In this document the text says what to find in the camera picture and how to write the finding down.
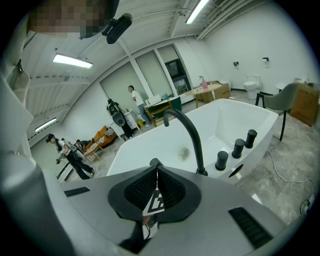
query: black pants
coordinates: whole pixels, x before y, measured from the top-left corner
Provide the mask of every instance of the black pants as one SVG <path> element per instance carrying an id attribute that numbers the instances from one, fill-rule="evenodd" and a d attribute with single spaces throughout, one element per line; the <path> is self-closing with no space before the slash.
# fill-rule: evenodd
<path id="1" fill-rule="evenodd" d="M 123 119 L 124 119 L 124 126 L 121 126 L 125 136 L 129 139 L 134 133 L 132 132 L 129 124 L 127 123 L 127 120 L 125 118 L 125 116 L 122 114 Z"/>
<path id="2" fill-rule="evenodd" d="M 88 180 L 90 179 L 90 177 L 88 175 L 85 174 L 85 172 L 83 171 L 83 169 L 88 172 L 88 173 L 92 173 L 93 169 L 83 163 L 80 159 L 79 156 L 74 156 L 72 152 L 70 152 L 67 156 L 66 159 L 68 159 L 70 165 L 72 165 L 72 167 L 75 169 L 76 173 L 80 176 L 81 179 L 83 180 Z"/>

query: black knob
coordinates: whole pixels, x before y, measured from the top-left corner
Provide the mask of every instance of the black knob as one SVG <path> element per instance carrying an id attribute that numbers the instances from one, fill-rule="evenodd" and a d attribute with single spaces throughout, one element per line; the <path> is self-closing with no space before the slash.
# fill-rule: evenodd
<path id="1" fill-rule="evenodd" d="M 238 159 L 241 157 L 242 150 L 244 149 L 245 144 L 246 143 L 242 138 L 238 138 L 235 140 L 234 148 L 231 154 L 235 159 Z"/>
<path id="2" fill-rule="evenodd" d="M 251 149 L 254 146 L 255 138 L 257 137 L 257 132 L 255 130 L 249 130 L 248 136 L 246 137 L 245 147 Z"/>
<path id="3" fill-rule="evenodd" d="M 228 153 L 226 151 L 220 151 L 216 158 L 215 168 L 218 171 L 223 171 L 226 168 Z"/>

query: woman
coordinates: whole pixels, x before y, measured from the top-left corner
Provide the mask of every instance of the woman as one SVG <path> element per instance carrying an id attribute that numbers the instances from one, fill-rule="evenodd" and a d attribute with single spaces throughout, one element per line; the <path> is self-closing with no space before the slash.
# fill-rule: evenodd
<path id="1" fill-rule="evenodd" d="M 111 118 L 114 120 L 114 122 L 120 126 L 125 134 L 125 136 L 128 138 L 128 139 L 132 139 L 132 136 L 133 136 L 133 131 L 131 130 L 130 126 L 127 124 L 127 121 L 126 121 L 126 117 L 125 115 L 122 113 L 122 110 L 121 108 L 119 107 L 119 104 L 117 102 L 114 102 L 111 98 L 108 99 L 108 105 L 106 107 L 106 110 L 108 111 L 109 115 L 111 116 Z M 124 124 L 119 125 L 115 118 L 116 115 L 121 115 L 124 119 Z"/>
<path id="2" fill-rule="evenodd" d="M 72 167 L 75 169 L 76 173 L 80 176 L 81 179 L 88 180 L 94 177 L 94 169 L 81 161 L 81 158 L 74 151 L 71 150 L 71 145 L 68 146 L 67 142 L 58 140 L 57 138 L 55 138 L 53 134 L 49 134 L 48 139 L 46 141 L 50 142 L 51 144 L 55 144 L 58 153 L 63 151 L 63 155 L 72 165 Z M 90 173 L 90 176 L 86 175 L 83 169 L 86 172 Z"/>

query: toilet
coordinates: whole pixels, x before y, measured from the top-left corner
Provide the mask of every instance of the toilet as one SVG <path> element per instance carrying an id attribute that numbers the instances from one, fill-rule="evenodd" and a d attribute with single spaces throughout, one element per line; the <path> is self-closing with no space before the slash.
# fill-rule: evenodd
<path id="1" fill-rule="evenodd" d="M 247 91 L 246 98 L 248 100 L 255 100 L 257 98 L 257 93 L 260 92 L 260 76 L 249 75 L 248 78 L 252 79 L 243 83 L 244 89 Z"/>

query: gray chair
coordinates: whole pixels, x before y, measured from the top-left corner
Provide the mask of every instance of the gray chair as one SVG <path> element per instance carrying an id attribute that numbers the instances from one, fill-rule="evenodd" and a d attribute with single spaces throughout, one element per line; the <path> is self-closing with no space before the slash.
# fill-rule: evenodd
<path id="1" fill-rule="evenodd" d="M 284 135 L 287 111 L 292 108 L 295 102 L 297 90 L 298 90 L 298 84 L 290 83 L 276 95 L 264 95 L 261 93 L 256 94 L 256 100 L 255 100 L 256 106 L 258 106 L 259 104 L 259 99 L 262 98 L 262 106 L 264 109 L 269 108 L 275 111 L 283 111 L 283 123 L 282 123 L 280 141 L 282 141 L 282 137 Z"/>

